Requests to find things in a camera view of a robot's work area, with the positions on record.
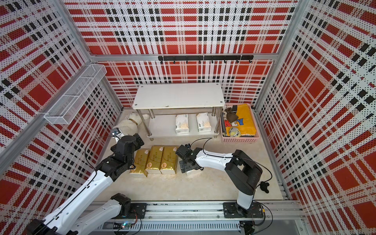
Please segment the white tissue pack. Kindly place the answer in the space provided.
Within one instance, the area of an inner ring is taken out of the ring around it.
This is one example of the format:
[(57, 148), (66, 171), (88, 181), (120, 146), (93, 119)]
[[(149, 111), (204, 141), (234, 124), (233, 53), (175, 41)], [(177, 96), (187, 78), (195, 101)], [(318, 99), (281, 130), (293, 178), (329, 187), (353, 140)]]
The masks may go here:
[(212, 126), (210, 123), (210, 118), (208, 113), (198, 113), (196, 114), (196, 121), (198, 132), (208, 132), (211, 131)]
[(188, 177), (194, 177), (194, 176), (200, 175), (201, 173), (202, 173), (202, 170), (200, 170), (200, 169), (198, 169), (198, 170), (192, 169), (192, 170), (187, 171), (185, 174)]
[(190, 132), (188, 114), (179, 114), (175, 116), (176, 134), (186, 134)]

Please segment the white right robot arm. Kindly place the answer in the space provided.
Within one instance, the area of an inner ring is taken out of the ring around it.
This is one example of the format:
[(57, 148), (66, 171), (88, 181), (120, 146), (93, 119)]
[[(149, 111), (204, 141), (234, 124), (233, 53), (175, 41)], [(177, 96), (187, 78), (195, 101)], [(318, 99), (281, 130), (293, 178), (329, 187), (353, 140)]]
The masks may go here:
[(254, 204), (254, 194), (262, 176), (261, 167), (242, 150), (234, 153), (215, 153), (203, 148), (191, 150), (190, 145), (181, 145), (176, 154), (181, 158), (180, 165), (183, 173), (192, 170), (213, 168), (227, 173), (235, 187), (239, 190), (235, 208), (240, 217), (251, 218)]

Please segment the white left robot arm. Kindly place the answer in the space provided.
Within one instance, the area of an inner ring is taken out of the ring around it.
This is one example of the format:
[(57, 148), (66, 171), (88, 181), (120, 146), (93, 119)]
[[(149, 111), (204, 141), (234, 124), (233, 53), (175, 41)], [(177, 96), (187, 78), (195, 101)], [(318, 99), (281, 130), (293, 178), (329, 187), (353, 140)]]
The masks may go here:
[(123, 136), (111, 147), (112, 155), (102, 160), (89, 179), (44, 219), (32, 220), (28, 235), (87, 235), (100, 224), (131, 209), (131, 199), (122, 193), (111, 197), (101, 208), (82, 217), (91, 203), (124, 172), (135, 169), (135, 152), (144, 145), (139, 134)]

